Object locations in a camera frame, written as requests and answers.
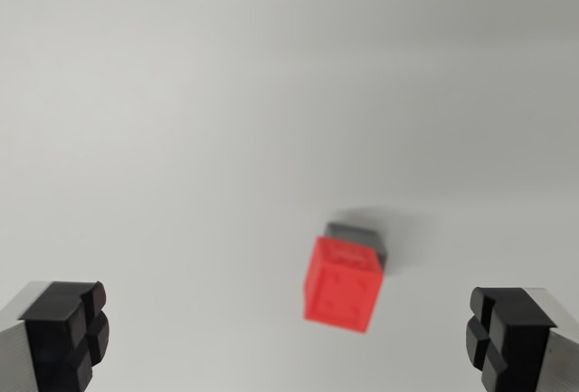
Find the black-padded silver gripper left finger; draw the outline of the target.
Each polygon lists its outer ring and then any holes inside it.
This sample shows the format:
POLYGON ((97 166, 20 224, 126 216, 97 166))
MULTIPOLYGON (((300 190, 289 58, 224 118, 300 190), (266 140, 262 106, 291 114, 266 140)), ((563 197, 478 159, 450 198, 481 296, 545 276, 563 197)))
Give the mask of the black-padded silver gripper left finger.
POLYGON ((109 344, 101 282, 28 282, 1 309, 1 389, 81 392, 109 344))

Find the black-padded silver gripper right finger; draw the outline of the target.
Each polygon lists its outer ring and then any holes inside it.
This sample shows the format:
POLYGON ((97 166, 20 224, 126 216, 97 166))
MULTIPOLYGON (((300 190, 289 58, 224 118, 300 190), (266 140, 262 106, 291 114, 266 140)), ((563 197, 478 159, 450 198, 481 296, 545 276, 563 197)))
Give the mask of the black-padded silver gripper right finger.
POLYGON ((542 288, 475 288, 466 350, 492 392, 576 391, 578 320, 542 288))

